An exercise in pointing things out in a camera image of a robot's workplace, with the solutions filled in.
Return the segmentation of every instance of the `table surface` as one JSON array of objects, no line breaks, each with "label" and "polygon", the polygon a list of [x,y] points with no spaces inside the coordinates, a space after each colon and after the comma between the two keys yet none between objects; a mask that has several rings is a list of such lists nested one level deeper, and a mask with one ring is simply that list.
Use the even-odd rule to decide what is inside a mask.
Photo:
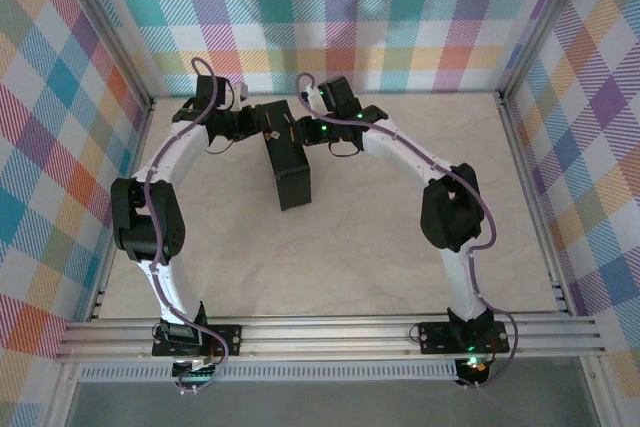
[{"label": "table surface", "polygon": [[[252,104],[275,97],[249,99]],[[293,115],[305,114],[288,98]],[[555,310],[556,303],[500,117],[490,94],[361,95],[412,139],[469,163],[491,208],[498,241],[478,254],[480,286],[497,307]],[[165,139],[182,99],[158,102],[143,162]],[[210,147],[221,150],[225,139]],[[352,151],[336,145],[336,153]],[[443,312],[449,286],[439,252],[420,230],[422,191],[381,160],[306,149],[312,203],[280,211],[262,136],[203,154],[178,193],[187,228],[187,275],[209,315],[382,315]],[[488,238],[483,222],[481,239]],[[118,251],[101,317],[155,317],[145,275]]]}]

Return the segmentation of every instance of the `black mounting plate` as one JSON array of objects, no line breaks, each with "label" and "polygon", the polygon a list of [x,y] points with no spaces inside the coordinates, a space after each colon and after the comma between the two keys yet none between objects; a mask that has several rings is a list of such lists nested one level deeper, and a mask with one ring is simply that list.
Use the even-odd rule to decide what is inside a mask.
[{"label": "black mounting plate", "polygon": [[[240,355],[240,344],[242,343],[242,326],[241,325],[221,325],[221,324],[208,324],[207,329],[212,330],[216,334],[219,334],[229,346],[229,355]],[[205,344],[202,346],[203,352],[200,355],[208,355],[210,352],[211,342],[215,342],[213,352],[216,357],[222,357],[224,351],[222,345],[219,342],[211,339],[206,334],[202,334],[205,338]],[[179,344],[177,342],[158,342],[153,343],[151,349],[151,355],[153,357],[193,357],[193,345]]]},{"label": "black mounting plate", "polygon": [[421,322],[418,324],[418,340],[421,354],[492,354],[493,346],[489,338],[495,343],[497,354],[509,352],[509,339],[504,322],[493,322],[492,327],[476,343],[469,345],[463,352],[460,343],[451,334],[449,322]]}]

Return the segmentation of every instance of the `ventilation grille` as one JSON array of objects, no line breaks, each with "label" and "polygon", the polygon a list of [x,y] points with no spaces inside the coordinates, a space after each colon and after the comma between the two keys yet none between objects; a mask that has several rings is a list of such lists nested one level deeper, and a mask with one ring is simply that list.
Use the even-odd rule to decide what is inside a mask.
[{"label": "ventilation grille", "polygon": [[[219,381],[367,381],[451,380],[454,361],[413,360],[388,362],[233,362]],[[87,364],[80,382],[161,382],[174,380],[171,365]]]}]

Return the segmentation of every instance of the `plaid fabric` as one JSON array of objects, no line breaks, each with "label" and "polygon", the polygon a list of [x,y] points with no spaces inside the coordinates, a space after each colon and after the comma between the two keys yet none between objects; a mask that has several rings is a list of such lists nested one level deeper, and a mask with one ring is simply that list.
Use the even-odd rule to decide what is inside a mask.
[{"label": "plaid fabric", "polygon": [[245,80],[254,91],[291,93],[295,74],[303,70],[319,78],[346,75],[358,91],[494,90],[497,80],[491,78],[500,77],[496,68],[523,1],[113,4],[123,6],[137,25],[136,35],[166,92],[185,96],[195,90],[189,65],[194,55],[210,60],[216,72],[233,81]]},{"label": "plaid fabric", "polygon": [[512,103],[580,314],[640,418],[640,0],[570,0]]},{"label": "plaid fabric", "polygon": [[77,0],[0,6],[0,425],[27,426],[111,241],[108,191],[143,111]]},{"label": "plaid fabric", "polygon": [[538,0],[538,2],[536,2],[536,6],[531,11],[531,15],[527,20],[527,24],[524,30],[522,31],[522,34],[520,34],[518,43],[516,44],[515,48],[513,49],[513,52],[511,53],[511,57],[509,58],[507,67],[505,68],[504,72],[502,73],[502,76],[500,77],[500,82],[498,83],[497,90],[503,91],[507,87],[507,83],[509,82],[509,79],[511,78],[511,75],[513,74],[513,71],[516,65],[518,65],[518,62],[520,61],[520,58],[522,56],[522,51],[525,48],[525,46],[529,43],[529,40],[531,39],[531,36],[533,35],[533,32],[535,31],[535,28],[538,25],[538,20],[540,20],[540,16],[545,11],[545,8],[547,7],[548,3],[549,3],[549,0]]}]

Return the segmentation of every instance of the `cable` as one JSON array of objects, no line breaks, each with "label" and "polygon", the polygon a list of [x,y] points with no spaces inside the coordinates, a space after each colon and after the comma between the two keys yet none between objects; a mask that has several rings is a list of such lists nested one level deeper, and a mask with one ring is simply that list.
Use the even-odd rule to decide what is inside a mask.
[{"label": "cable", "polygon": [[488,362],[488,365],[493,364],[496,361],[496,353],[498,352],[498,348],[496,347],[496,341],[493,340],[493,337],[489,336],[489,343],[491,344],[491,350],[493,351],[493,355],[491,356],[491,360]]},{"label": "cable", "polygon": [[231,146],[232,146],[233,144],[235,144],[235,142],[236,142],[235,140],[232,140],[231,142],[229,142],[229,145],[227,145],[224,149],[219,150],[218,152],[211,152],[210,150],[206,150],[206,149],[205,149],[205,152],[206,152],[207,154],[211,154],[211,155],[220,155],[220,154],[224,154],[227,150],[229,150],[229,149],[231,148]]},{"label": "cable", "polygon": [[311,87],[315,87],[316,85],[316,79],[313,75],[311,75],[308,72],[301,72],[296,76],[296,95],[298,97],[298,100],[300,101],[300,103],[302,104],[302,106],[307,110],[307,112],[309,112],[311,115],[315,116],[318,119],[324,120],[325,122],[328,122],[330,124],[337,124],[337,125],[351,125],[354,127],[365,127],[367,129],[372,129],[372,130],[376,130],[378,132],[381,132],[385,135],[388,135],[389,137],[399,141],[401,144],[403,144],[405,147],[407,147],[411,152],[413,152],[414,154],[416,154],[418,157],[420,157],[420,159],[424,160],[427,164],[429,164],[429,166],[431,166],[432,168],[434,168],[435,170],[437,170],[438,172],[444,174],[444,175],[448,175],[449,177],[451,177],[453,180],[455,180],[456,182],[458,182],[460,185],[462,185],[471,195],[472,197],[476,200],[476,202],[478,202],[478,205],[480,205],[480,207],[482,208],[482,210],[485,213],[485,216],[487,217],[487,221],[489,222],[489,230],[491,231],[491,237],[489,238],[489,240],[487,241],[486,244],[481,244],[481,245],[474,245],[472,247],[469,248],[469,275],[471,277],[471,285],[473,287],[473,293],[475,294],[475,296],[478,298],[478,300],[480,301],[480,303],[482,305],[484,305],[486,308],[493,310],[494,312],[497,312],[498,314],[503,314],[505,315],[509,321],[511,322],[511,324],[513,325],[513,331],[514,331],[514,340],[513,340],[513,346],[511,348],[511,352],[509,354],[509,357],[507,358],[507,362],[504,365],[504,367],[498,371],[497,373],[493,374],[493,376],[491,377],[491,379],[487,380],[483,385],[488,385],[491,384],[493,382],[495,382],[496,380],[498,380],[502,374],[504,374],[504,372],[509,368],[509,366],[511,365],[511,363],[513,362],[513,358],[516,355],[516,351],[518,349],[518,337],[519,337],[519,333],[518,333],[518,325],[516,323],[516,320],[513,318],[513,315],[511,315],[510,313],[502,310],[502,309],[497,309],[496,307],[492,306],[489,302],[487,302],[484,297],[482,296],[482,293],[480,292],[480,288],[478,287],[478,279],[476,278],[476,270],[475,270],[475,264],[474,264],[474,256],[475,256],[475,252],[476,251],[481,251],[481,250],[486,250],[490,247],[492,247],[495,243],[496,243],[496,239],[497,239],[497,230],[496,230],[496,222],[493,218],[493,215],[491,214],[491,211],[489,210],[489,206],[485,203],[485,201],[482,199],[482,197],[480,197],[480,194],[476,191],[476,189],[474,189],[471,184],[469,184],[466,180],[464,180],[462,177],[460,177],[458,174],[456,174],[455,172],[452,172],[450,170],[445,169],[444,167],[442,167],[441,165],[437,164],[432,158],[430,158],[428,155],[426,155],[424,152],[422,152],[422,150],[420,150],[413,142],[411,142],[410,140],[404,138],[402,135],[398,135],[397,132],[393,132],[389,129],[386,129],[380,125],[376,125],[376,124],[372,124],[369,122],[363,122],[360,120],[342,120],[342,119],[334,119],[332,117],[327,117],[326,115],[322,115],[319,112],[314,111],[311,106],[304,101],[304,99],[302,98],[302,93],[300,91],[300,79],[302,79],[302,77],[307,77],[311,80]]},{"label": "cable", "polygon": [[[222,368],[224,368],[224,365],[226,364],[228,358],[229,358],[229,346],[227,345],[227,343],[225,342],[225,340],[222,338],[222,336],[220,336],[217,332],[214,332],[206,327],[203,327],[202,325],[198,325],[194,322],[192,322],[191,320],[189,320],[182,312],[180,312],[178,309],[176,309],[171,302],[169,302],[169,299],[167,299],[167,296],[165,295],[164,291],[162,290],[162,285],[160,285],[160,280],[158,279],[158,264],[160,263],[160,259],[162,258],[162,250],[164,248],[163,245],[163,239],[162,239],[162,227],[160,226],[160,219],[158,218],[158,214],[156,212],[156,209],[153,205],[153,202],[151,201],[151,178],[153,177],[154,173],[157,171],[158,165],[160,164],[160,161],[162,160],[162,158],[164,157],[164,155],[167,153],[167,151],[171,148],[171,146],[177,141],[179,140],[183,135],[185,135],[186,133],[188,133],[190,130],[192,130],[196,125],[198,125],[200,123],[200,121],[202,119],[204,119],[209,112],[211,112],[211,110],[214,108],[215,105],[215,100],[218,94],[218,83],[216,82],[216,76],[213,73],[213,69],[211,68],[211,66],[202,58],[200,57],[194,57],[191,59],[191,66],[193,67],[193,70],[196,71],[196,74],[200,75],[200,71],[198,70],[198,66],[196,65],[197,63],[201,63],[202,65],[204,65],[206,67],[206,69],[209,71],[209,75],[211,75],[212,79],[213,79],[213,95],[211,96],[211,100],[209,101],[209,104],[207,105],[207,108],[202,111],[202,113],[200,115],[198,115],[198,117],[195,118],[195,120],[193,120],[193,122],[191,122],[188,126],[186,126],[184,129],[182,129],[180,132],[178,132],[178,134],[176,134],[174,137],[172,137],[171,139],[169,139],[158,151],[158,154],[155,156],[155,158],[153,159],[153,162],[151,163],[151,167],[149,168],[149,171],[147,172],[147,176],[145,178],[144,181],[144,200],[146,203],[147,208],[149,209],[149,215],[151,216],[151,222],[153,223],[153,228],[155,230],[156,233],[156,253],[155,256],[153,257],[153,260],[151,261],[151,264],[149,266],[149,271],[151,272],[151,278],[152,278],[152,282],[153,282],[153,287],[156,290],[156,293],[158,294],[158,298],[160,299],[160,302],[162,303],[162,305],[164,306],[165,309],[167,309],[169,311],[169,313],[171,313],[173,316],[175,316],[176,318],[180,319],[185,325],[188,325],[189,327],[192,327],[196,330],[199,330],[200,332],[202,332],[203,334],[207,334],[211,337],[213,337],[214,339],[216,339],[218,342],[220,342],[220,344],[222,345],[222,349],[224,351],[223,356],[222,356],[222,360],[220,361],[220,367],[216,369],[216,373],[218,373],[220,370],[222,370]],[[193,387],[193,393],[198,393],[201,390],[205,389],[206,387],[208,387],[209,385],[211,385],[211,383],[213,382],[215,376],[212,375],[211,378],[206,381],[204,384],[196,387]]]},{"label": "cable", "polygon": [[162,341],[162,339],[158,337],[158,327],[160,327],[160,322],[151,327],[151,337],[155,340]]},{"label": "cable", "polygon": [[337,144],[337,142],[329,142],[329,152],[331,152],[331,155],[333,155],[334,157],[340,157],[342,159],[346,159],[347,157],[353,157],[353,156],[358,155],[360,153],[360,149],[357,149],[355,152],[353,152],[351,154],[336,154],[333,150],[331,150],[331,146],[333,144]]},{"label": "cable", "polygon": [[419,324],[413,324],[411,326],[411,328],[409,329],[409,339],[411,339],[412,342],[415,342],[416,344],[419,344],[420,341],[418,339],[416,339],[414,336],[411,335],[411,332],[413,332],[413,329],[415,329],[416,327],[418,327]]}]

